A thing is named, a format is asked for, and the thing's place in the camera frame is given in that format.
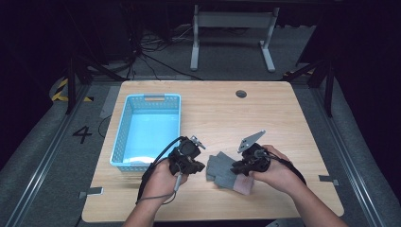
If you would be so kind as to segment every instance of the table hole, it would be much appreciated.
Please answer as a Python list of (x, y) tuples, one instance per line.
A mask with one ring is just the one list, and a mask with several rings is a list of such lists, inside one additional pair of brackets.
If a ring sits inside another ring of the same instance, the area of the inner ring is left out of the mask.
[(240, 98), (244, 98), (244, 97), (247, 96), (247, 93), (245, 91), (242, 91), (242, 90), (236, 91), (235, 94), (236, 94), (237, 97), (240, 97)]

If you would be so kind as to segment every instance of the wooden table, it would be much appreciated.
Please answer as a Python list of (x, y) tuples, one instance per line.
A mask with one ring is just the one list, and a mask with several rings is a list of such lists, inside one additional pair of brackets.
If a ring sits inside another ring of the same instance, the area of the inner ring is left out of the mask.
[[(245, 98), (235, 95), (238, 90)], [(181, 135), (196, 135), (207, 147), (196, 160), (223, 151), (240, 160), (242, 138), (266, 130), (259, 144), (272, 144), (303, 173), (309, 188), (338, 216), (343, 208), (332, 183), (320, 182), (327, 169), (298, 100), (287, 82), (261, 81), (128, 81), (121, 86), (91, 187), (103, 195), (87, 198), (87, 222), (124, 221), (135, 205), (142, 174), (120, 172), (109, 163), (122, 107), (129, 94), (178, 93), (182, 96)], [(191, 175), (176, 199), (162, 206), (156, 220), (297, 218), (290, 199), (265, 183), (255, 182), (244, 196), (207, 182), (205, 170)]]

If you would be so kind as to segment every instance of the blue basket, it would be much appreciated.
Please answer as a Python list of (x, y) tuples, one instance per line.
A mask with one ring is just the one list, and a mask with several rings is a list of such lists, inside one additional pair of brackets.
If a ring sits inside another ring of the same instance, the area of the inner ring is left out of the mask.
[[(112, 166), (121, 171), (146, 171), (150, 163), (180, 136), (181, 96), (138, 94), (126, 98), (113, 153)], [(172, 146), (163, 157), (166, 157)]]

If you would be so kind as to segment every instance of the gray fabric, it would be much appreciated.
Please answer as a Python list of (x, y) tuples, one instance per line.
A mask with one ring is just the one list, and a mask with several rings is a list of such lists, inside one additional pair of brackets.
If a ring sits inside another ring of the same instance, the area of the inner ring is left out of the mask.
[(232, 158), (223, 152), (219, 152), (217, 156), (210, 155), (206, 168), (206, 180), (214, 181), (220, 187), (233, 189), (236, 175), (230, 170)]

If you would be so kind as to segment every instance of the number 4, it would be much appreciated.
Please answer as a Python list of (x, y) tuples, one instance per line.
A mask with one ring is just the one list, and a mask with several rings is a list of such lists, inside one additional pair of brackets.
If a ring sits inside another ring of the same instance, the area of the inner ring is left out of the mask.
[(82, 136), (82, 138), (80, 139), (80, 143), (83, 144), (83, 142), (85, 141), (85, 137), (92, 135), (91, 133), (88, 133), (88, 130), (89, 130), (89, 127), (84, 126), (84, 127), (82, 127), (82, 129), (74, 132), (73, 136)]

